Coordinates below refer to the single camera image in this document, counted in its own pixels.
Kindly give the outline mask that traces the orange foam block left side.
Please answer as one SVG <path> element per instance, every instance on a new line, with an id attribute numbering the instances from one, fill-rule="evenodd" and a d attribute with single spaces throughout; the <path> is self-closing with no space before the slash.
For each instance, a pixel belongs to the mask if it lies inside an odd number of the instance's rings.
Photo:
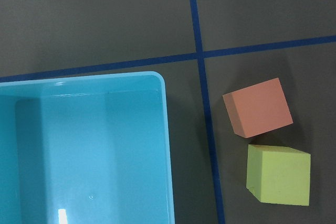
<path id="1" fill-rule="evenodd" d="M 223 95 L 235 134 L 254 137 L 293 124 L 279 78 Z"/>

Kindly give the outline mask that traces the blue plastic bin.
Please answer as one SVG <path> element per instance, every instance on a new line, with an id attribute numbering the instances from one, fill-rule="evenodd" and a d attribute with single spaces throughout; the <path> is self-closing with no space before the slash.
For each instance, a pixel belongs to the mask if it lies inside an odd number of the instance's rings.
<path id="1" fill-rule="evenodd" d="M 174 223 L 157 72 L 1 83 L 1 223 Z"/>

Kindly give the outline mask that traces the yellow foam block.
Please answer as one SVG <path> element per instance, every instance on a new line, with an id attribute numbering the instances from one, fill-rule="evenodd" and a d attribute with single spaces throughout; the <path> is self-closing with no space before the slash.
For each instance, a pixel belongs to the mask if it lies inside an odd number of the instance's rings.
<path id="1" fill-rule="evenodd" d="M 285 146 L 248 145 L 246 188 L 262 203 L 308 206 L 309 153 Z"/>

